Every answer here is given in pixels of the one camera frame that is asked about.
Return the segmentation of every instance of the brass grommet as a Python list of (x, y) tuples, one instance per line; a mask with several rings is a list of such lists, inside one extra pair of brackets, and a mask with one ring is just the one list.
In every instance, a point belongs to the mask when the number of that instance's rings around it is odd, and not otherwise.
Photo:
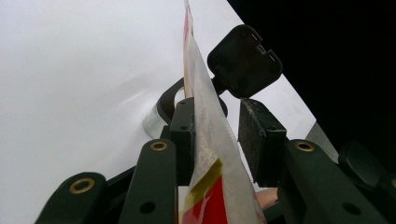
[(311, 152), (315, 149), (313, 146), (306, 142), (296, 142), (294, 146), (305, 152)]
[(165, 142), (155, 142), (151, 144), (149, 148), (151, 148), (154, 151), (162, 151), (168, 148), (168, 144), (166, 144)]
[(94, 184), (95, 181), (92, 178), (82, 178), (80, 180), (76, 180), (70, 186), (69, 190), (72, 194), (80, 194), (90, 190)]

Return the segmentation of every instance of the screw hole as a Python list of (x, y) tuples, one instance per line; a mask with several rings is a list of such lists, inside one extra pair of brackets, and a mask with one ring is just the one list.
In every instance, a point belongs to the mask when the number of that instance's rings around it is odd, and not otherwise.
[(311, 152), (314, 150), (314, 147), (312, 147), (311, 145), (309, 145), (306, 142), (297, 142), (295, 144), (295, 146), (300, 149), (301, 151), (305, 151), (305, 152)]
[(75, 181), (69, 188), (69, 191), (73, 194), (80, 194), (90, 190), (95, 181), (91, 178), (82, 178)]
[(147, 202), (140, 205), (140, 212), (143, 214), (152, 213), (155, 210), (155, 203)]
[(361, 210), (353, 203), (343, 203), (343, 208), (350, 214), (356, 216), (361, 214)]
[(162, 151), (168, 147), (165, 142), (155, 142), (149, 146), (154, 151)]

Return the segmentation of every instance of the yellow stripe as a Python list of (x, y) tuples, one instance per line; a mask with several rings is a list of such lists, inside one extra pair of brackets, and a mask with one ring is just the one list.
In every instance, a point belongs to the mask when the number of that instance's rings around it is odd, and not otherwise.
[(192, 209), (213, 188), (216, 181), (221, 176), (221, 166), (220, 159), (217, 159), (213, 162), (204, 177), (202, 177), (202, 179), (190, 190), (184, 202), (183, 213)]

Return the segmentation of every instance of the red label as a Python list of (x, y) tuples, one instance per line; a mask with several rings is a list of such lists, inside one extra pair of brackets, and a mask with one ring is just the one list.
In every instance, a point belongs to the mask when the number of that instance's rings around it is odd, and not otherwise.
[(221, 177), (198, 204), (184, 213), (182, 223), (227, 224)]

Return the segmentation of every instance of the white paper sheet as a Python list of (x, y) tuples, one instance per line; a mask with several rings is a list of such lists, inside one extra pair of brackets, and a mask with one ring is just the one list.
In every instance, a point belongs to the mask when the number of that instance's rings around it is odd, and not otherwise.
[[(242, 23), (226, 1), (191, 10), (204, 57)], [(183, 21), (182, 0), (0, 2), (0, 223), (35, 222), (71, 175), (135, 165), (144, 117), (183, 75)], [(256, 97), (305, 137), (315, 118), (288, 85)], [(239, 102), (222, 98), (237, 130)]]

